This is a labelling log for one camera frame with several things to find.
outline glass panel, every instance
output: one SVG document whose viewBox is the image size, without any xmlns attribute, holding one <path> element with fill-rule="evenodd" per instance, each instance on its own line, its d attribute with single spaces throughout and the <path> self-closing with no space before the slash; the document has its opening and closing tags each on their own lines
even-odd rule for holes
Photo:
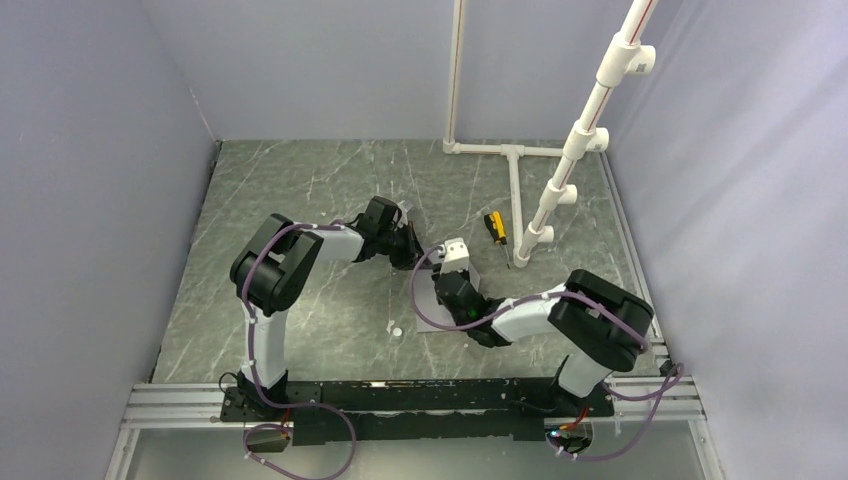
<svg viewBox="0 0 848 480">
<path fill-rule="evenodd" d="M 612 424 L 595 425 L 595 443 L 586 452 L 602 454 L 627 443 L 639 428 L 625 424 L 614 437 Z M 241 430 L 144 430 L 133 458 L 130 480 L 284 478 L 252 460 L 244 460 Z M 294 473 L 323 477 L 347 458 L 348 444 L 292 447 L 265 454 Z M 702 479 L 703 474 L 686 422 L 651 426 L 625 456 L 608 462 L 583 463 L 556 458 L 543 442 L 509 438 L 427 439 L 361 442 L 342 479 L 433 480 L 485 478 Z"/>
</svg>

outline light purple wall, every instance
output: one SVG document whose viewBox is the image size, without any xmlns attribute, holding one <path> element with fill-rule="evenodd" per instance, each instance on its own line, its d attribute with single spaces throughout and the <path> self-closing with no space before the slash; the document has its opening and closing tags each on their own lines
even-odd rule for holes
<svg viewBox="0 0 848 480">
<path fill-rule="evenodd" d="M 0 478 L 102 478 L 214 143 L 137 1 L 13 1 L 0 152 Z"/>
<path fill-rule="evenodd" d="M 660 57 L 681 2 L 664 0 L 648 24 Z M 142 3 L 216 138 L 444 135 L 452 0 Z M 457 136 L 564 139 L 629 6 L 469 0 Z M 624 82 L 605 117 L 640 81 Z"/>
<path fill-rule="evenodd" d="M 687 2 L 611 125 L 664 333 L 731 479 L 848 472 L 846 18 L 839 0 Z"/>
</svg>

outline marble floor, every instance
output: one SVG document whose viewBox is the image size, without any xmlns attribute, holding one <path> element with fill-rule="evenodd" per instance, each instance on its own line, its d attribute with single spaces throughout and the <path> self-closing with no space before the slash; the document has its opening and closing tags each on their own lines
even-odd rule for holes
<svg viewBox="0 0 848 480">
<path fill-rule="evenodd" d="M 489 140 L 557 147 L 559 142 Z M 531 218 L 558 159 L 519 165 L 523 214 Z M 381 195 L 415 205 L 411 218 L 425 248 L 461 236 L 490 296 L 522 296 L 563 282 L 585 268 L 628 290 L 634 278 L 618 232 L 600 159 L 581 160 L 570 183 L 576 205 L 558 208 L 549 224 L 556 241 L 537 247 L 524 269 L 507 269 L 486 232 L 484 213 L 499 210 L 512 234 L 509 176 L 503 157 L 445 155 L 441 141 L 224 142 L 192 240 L 185 273 L 162 344 L 154 382 L 215 381 L 236 371 L 244 325 L 228 279 L 236 255 L 271 213 L 329 223 L 351 220 Z M 521 339 L 500 349 L 461 333 L 415 333 L 408 272 L 386 258 L 317 264 L 291 309 L 286 359 L 294 380 L 375 380 L 551 376 L 575 347 L 559 334 Z M 399 327 L 395 337 L 389 327 Z M 652 353 L 630 375 L 657 375 Z"/>
</svg>

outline yellow object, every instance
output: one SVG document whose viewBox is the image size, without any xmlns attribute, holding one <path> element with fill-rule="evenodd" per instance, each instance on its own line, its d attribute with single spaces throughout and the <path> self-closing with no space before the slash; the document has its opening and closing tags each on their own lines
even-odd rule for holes
<svg viewBox="0 0 848 480">
<path fill-rule="evenodd" d="M 486 230 L 492 236 L 496 244 L 502 245 L 504 255 L 506 256 L 506 267 L 509 268 L 509 249 L 506 248 L 506 229 L 503 226 L 503 219 L 498 211 L 494 211 L 483 216 L 483 221 L 486 222 Z"/>
</svg>

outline black mounting base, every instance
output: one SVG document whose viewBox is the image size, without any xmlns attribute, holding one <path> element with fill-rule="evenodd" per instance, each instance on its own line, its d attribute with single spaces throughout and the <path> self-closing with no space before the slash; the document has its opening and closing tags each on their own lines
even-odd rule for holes
<svg viewBox="0 0 848 480">
<path fill-rule="evenodd" d="M 344 410 L 360 440 L 512 436 L 517 441 L 535 441 L 544 438 L 544 418 L 579 413 L 577 406 L 553 405 L 550 387 L 550 378 L 496 378 L 288 382 L 286 391 L 292 403 L 314 400 Z M 589 417 L 614 413 L 600 387 L 585 401 Z M 250 405 L 238 387 L 228 388 L 221 421 L 270 421 L 266 412 L 255 412 Z M 274 420 L 282 415 L 279 411 Z M 341 419 L 326 410 L 298 408 L 291 420 L 293 445 L 322 445 L 350 437 Z"/>
</svg>

